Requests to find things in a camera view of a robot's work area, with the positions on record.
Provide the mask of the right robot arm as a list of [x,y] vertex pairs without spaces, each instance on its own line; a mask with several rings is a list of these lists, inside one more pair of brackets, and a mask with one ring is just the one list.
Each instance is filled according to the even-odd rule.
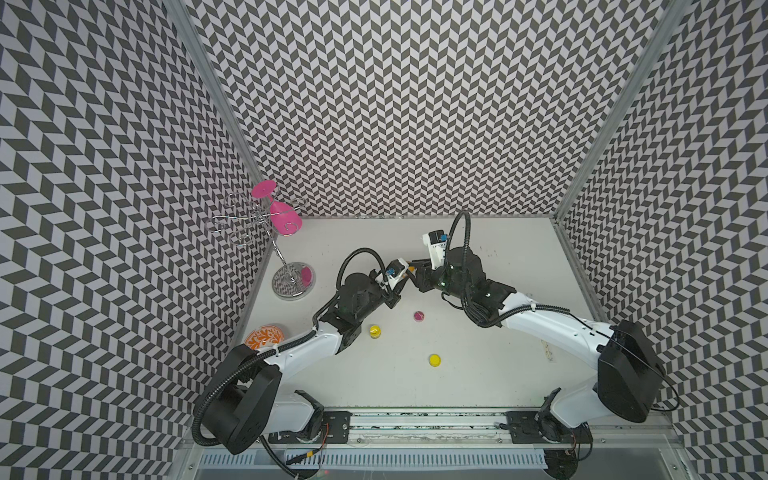
[[543,441],[559,443],[605,416],[641,424],[651,413],[663,410],[656,401],[663,386],[671,382],[640,324],[582,319],[565,307],[537,302],[490,279],[470,247],[469,213],[459,212],[451,226],[464,228],[458,246],[452,244],[453,229],[423,235],[429,257],[409,265],[415,286],[457,299],[457,309],[480,328],[532,335],[567,351],[594,372],[589,379],[569,388],[557,387],[545,397],[533,415]]

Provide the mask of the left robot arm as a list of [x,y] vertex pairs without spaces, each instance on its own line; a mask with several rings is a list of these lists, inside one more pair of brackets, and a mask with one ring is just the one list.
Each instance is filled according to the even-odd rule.
[[413,273],[407,261],[384,263],[373,249],[370,273],[341,268],[332,297],[312,317],[311,328],[269,347],[234,347],[194,403],[191,436],[203,447],[247,450],[261,437],[291,432],[311,442],[321,434],[324,406],[306,391],[283,382],[325,358],[341,353],[360,335],[363,321],[380,306],[394,308]]

